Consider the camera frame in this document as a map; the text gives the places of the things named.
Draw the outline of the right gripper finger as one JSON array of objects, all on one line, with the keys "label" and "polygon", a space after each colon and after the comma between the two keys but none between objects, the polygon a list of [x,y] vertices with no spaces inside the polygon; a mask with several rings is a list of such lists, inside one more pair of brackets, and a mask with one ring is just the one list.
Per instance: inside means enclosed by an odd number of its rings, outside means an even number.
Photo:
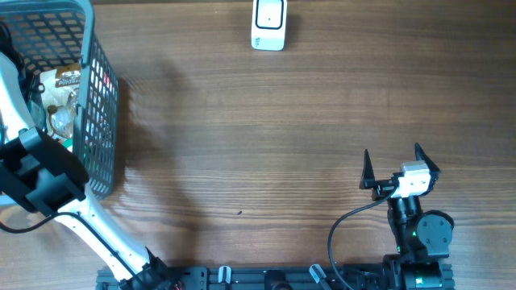
[{"label": "right gripper finger", "polygon": [[361,184],[374,184],[376,182],[374,171],[372,168],[372,161],[368,149],[364,150],[364,166],[360,179]]},{"label": "right gripper finger", "polygon": [[441,173],[440,168],[432,161],[432,159],[424,152],[419,143],[414,144],[414,154],[416,160],[424,161],[430,170],[432,176],[438,176]]}]

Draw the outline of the green lid spice jar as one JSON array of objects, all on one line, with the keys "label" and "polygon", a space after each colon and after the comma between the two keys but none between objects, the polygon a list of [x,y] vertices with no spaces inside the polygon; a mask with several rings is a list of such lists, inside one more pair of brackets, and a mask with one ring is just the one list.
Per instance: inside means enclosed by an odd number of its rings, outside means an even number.
[{"label": "green lid spice jar", "polygon": [[68,151],[73,151],[73,140],[72,139],[66,139],[62,144],[63,147],[65,147]]}]

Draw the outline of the white brown snack pouch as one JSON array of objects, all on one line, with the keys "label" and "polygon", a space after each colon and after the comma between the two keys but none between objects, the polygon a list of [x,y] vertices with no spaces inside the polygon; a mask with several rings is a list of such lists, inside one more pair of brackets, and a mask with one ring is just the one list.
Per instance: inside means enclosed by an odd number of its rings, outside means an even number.
[{"label": "white brown snack pouch", "polygon": [[80,81],[79,64],[58,67],[40,74],[40,82],[44,85],[41,98],[47,132],[54,139],[67,140],[73,137]]}]

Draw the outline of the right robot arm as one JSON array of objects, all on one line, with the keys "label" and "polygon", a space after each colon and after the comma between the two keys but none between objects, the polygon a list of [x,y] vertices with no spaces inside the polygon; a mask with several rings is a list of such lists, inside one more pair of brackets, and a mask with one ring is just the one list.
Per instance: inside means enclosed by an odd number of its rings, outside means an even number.
[{"label": "right robot arm", "polygon": [[397,245],[397,254],[382,262],[382,283],[387,289],[453,289],[449,257],[452,217],[439,210],[423,211],[420,199],[430,193],[440,168],[414,145],[415,161],[405,162],[389,179],[378,180],[368,151],[364,152],[361,189],[372,191],[372,200],[388,204],[387,218]]}]

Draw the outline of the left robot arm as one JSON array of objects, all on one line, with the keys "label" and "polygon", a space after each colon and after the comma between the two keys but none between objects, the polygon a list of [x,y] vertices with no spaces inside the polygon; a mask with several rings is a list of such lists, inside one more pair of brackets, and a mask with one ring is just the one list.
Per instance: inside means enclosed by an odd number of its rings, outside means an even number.
[{"label": "left robot arm", "polygon": [[68,227],[107,264],[121,289],[158,288],[168,279],[166,265],[102,208],[81,161],[35,125],[19,70],[1,56],[2,192],[46,222]]}]

